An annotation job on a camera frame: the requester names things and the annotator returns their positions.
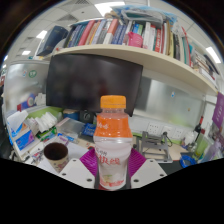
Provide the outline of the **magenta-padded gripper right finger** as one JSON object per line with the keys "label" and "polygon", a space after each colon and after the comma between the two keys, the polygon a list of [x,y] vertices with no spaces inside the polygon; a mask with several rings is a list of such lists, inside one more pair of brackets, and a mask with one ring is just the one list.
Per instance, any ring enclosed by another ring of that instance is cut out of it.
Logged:
{"label": "magenta-padded gripper right finger", "polygon": [[146,159],[135,149],[128,159],[128,188],[141,188],[166,176],[155,159]]}

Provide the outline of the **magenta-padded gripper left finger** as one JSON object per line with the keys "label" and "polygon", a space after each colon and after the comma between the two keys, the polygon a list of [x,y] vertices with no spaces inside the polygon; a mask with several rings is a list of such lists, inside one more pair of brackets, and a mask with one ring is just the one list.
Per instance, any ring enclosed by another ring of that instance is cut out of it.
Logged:
{"label": "magenta-padded gripper left finger", "polygon": [[84,154],[72,154],[59,176],[78,186],[96,189],[99,185],[99,176],[95,150],[91,148]]}

